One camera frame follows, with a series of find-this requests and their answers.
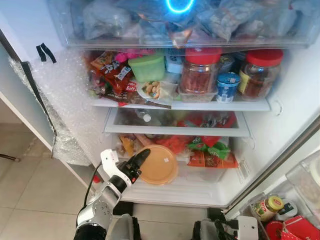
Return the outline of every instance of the spice jar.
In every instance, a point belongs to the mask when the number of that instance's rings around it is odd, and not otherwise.
[[[280,49],[248,51],[239,75],[238,90],[244,100],[257,101],[265,98],[280,72],[284,53]]]
[[[221,48],[189,48],[179,89],[184,94],[204,95],[215,90]]]
[[[258,201],[252,206],[252,209],[260,217],[261,222],[267,222],[283,207],[284,202],[280,197],[270,196],[268,199]]]

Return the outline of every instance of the white shelf edge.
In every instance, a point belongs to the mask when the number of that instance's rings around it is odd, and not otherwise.
[[[241,111],[236,111],[235,116],[238,128],[202,128],[178,126],[136,126],[115,125],[118,108],[112,108],[107,117],[105,133],[128,134],[161,134],[161,135],[189,135],[189,136],[222,136],[222,137],[249,137],[250,132]]]
[[[92,100],[92,106],[95,107],[112,107],[117,108],[118,103],[108,98],[99,98]],[[130,109],[167,109],[152,105],[128,104],[121,108]],[[219,103],[217,101],[188,103],[182,101],[174,101],[172,110],[199,110],[199,111],[240,111],[240,112],[268,112],[270,106],[264,98],[259,101],[233,101],[231,103]]]

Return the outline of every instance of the white wall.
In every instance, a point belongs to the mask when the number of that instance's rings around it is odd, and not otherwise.
[[[0,124],[21,124],[22,121],[0,99]]]

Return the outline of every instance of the crisper drawer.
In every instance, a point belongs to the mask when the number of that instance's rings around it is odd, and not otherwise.
[[[240,111],[111,108],[106,133],[249,137]]]

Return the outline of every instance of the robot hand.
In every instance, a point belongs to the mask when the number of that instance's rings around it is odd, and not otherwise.
[[[114,207],[120,201],[124,190],[130,188],[141,174],[139,168],[149,154],[150,149],[145,149],[128,161],[120,163],[117,153],[111,149],[107,149],[100,154],[103,170],[111,178],[103,183],[95,195],[80,210],[73,240],[106,239]]]

